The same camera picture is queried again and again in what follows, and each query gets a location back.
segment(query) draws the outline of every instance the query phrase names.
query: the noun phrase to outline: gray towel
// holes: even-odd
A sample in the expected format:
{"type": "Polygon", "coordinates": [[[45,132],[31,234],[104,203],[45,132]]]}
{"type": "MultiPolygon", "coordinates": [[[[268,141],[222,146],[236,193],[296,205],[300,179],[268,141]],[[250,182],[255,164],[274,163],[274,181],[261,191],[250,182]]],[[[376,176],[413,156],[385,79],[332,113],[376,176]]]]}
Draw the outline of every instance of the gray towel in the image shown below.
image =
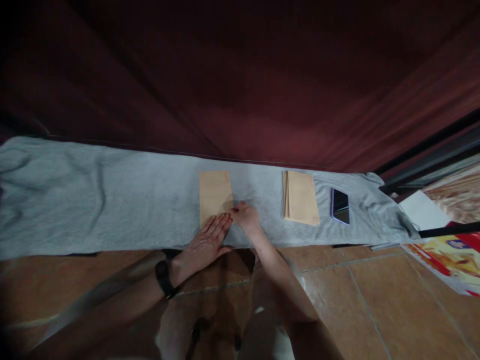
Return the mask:
{"type": "MultiPolygon", "coordinates": [[[[283,219],[282,172],[295,169],[14,137],[0,148],[0,260],[182,249],[199,229],[199,172],[218,170],[277,247],[418,239],[373,173],[297,170],[313,175],[320,225],[310,226],[283,219]],[[331,188],[349,195],[350,226],[330,217],[331,188]]],[[[224,243],[251,247],[237,225],[224,243]]]]}

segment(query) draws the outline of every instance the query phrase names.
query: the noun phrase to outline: stack of paper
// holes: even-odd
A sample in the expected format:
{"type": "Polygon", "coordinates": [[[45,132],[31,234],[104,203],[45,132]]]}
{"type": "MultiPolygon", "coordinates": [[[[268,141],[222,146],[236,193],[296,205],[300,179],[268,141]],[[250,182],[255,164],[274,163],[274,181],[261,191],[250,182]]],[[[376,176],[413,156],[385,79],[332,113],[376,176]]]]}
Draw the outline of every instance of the stack of paper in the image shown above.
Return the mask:
{"type": "Polygon", "coordinates": [[[287,171],[283,173],[283,218],[308,225],[320,224],[319,208],[311,175],[287,171]]]}

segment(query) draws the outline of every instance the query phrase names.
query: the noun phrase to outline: dark red curtain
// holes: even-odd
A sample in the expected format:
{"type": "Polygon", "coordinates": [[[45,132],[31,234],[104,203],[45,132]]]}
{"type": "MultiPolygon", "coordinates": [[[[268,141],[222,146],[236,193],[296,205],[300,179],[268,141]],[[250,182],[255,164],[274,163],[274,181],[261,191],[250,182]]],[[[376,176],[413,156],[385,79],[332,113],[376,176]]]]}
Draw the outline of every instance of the dark red curtain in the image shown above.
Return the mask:
{"type": "Polygon", "coordinates": [[[52,139],[373,171],[480,108],[479,9],[35,1],[0,107],[52,139]]]}

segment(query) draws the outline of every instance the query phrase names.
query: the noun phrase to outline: left hand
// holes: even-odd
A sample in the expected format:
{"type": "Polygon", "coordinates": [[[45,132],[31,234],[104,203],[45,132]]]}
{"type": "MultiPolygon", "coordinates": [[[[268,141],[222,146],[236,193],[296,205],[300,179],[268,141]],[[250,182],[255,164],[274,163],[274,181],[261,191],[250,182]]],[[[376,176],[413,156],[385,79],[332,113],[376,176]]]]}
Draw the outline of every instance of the left hand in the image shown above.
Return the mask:
{"type": "Polygon", "coordinates": [[[175,258],[181,261],[181,265],[185,267],[185,273],[193,275],[223,254],[232,251],[231,246],[220,246],[230,225],[232,225],[232,219],[228,213],[212,216],[207,220],[187,248],[175,258]]]}

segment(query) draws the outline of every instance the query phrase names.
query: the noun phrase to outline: smartphone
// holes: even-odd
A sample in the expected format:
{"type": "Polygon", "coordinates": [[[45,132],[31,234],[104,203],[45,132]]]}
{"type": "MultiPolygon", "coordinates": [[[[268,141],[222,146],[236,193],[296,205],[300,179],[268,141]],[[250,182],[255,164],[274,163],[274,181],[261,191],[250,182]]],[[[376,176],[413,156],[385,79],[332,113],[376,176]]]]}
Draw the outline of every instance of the smartphone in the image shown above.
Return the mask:
{"type": "Polygon", "coordinates": [[[331,189],[331,217],[350,225],[349,196],[337,189],[331,189]]]}

